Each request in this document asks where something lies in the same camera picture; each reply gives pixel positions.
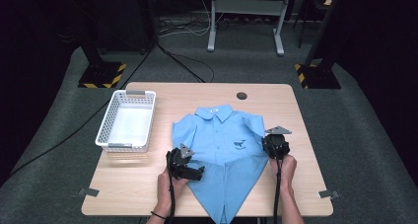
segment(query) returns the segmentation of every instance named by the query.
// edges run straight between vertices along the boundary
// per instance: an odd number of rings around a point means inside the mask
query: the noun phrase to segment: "wrist strap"
[[[151,211],[151,214],[153,214],[153,215],[155,215],[155,216],[158,216],[158,217],[160,217],[161,219],[164,219],[164,220],[166,220],[166,219],[167,219],[167,217],[162,217],[162,216],[160,216],[159,214],[157,214],[157,213],[155,213],[155,212],[153,212],[153,211]]]

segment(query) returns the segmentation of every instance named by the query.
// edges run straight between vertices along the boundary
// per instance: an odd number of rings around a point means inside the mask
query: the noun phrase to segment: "basket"
[[[155,100],[152,91],[115,91],[96,144],[106,152],[147,152]]]

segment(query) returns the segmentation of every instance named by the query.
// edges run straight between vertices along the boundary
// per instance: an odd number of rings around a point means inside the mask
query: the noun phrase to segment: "white metal stand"
[[[283,27],[286,10],[289,0],[212,0],[210,34],[208,42],[208,51],[215,50],[216,37],[216,13],[235,13],[235,14],[254,14],[280,16],[277,28],[273,30],[274,41],[276,43],[277,54],[284,55],[284,48],[280,32]]]

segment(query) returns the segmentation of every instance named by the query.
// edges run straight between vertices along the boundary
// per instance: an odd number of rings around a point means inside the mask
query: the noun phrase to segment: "blue shirt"
[[[174,147],[195,153],[188,166],[205,166],[202,179],[188,186],[215,223],[231,223],[264,170],[263,136],[262,116],[229,105],[198,108],[173,124]]]

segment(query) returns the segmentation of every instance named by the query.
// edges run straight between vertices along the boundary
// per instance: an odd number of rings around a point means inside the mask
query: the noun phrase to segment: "table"
[[[85,197],[85,215],[148,216],[157,203],[157,175],[166,165],[166,154],[172,148],[172,124],[198,107],[231,105],[234,110],[260,114],[265,128],[283,126],[291,154],[298,160],[293,187],[303,216],[328,216],[333,212],[329,197],[320,198],[326,190],[314,150],[295,95],[289,85],[222,84],[222,83],[130,83],[126,90],[149,90],[157,94],[156,108],[147,153],[103,152],[90,188],[97,196]],[[244,92],[245,100],[237,93]],[[272,216],[276,180],[267,165],[248,195],[238,216]],[[186,187],[176,203],[176,216],[208,216]]]
[[[208,51],[215,50],[216,13],[271,15],[280,16],[277,28],[273,29],[273,36],[276,52],[279,56],[283,56],[285,51],[280,32],[282,31],[288,4],[289,0],[212,0]]]

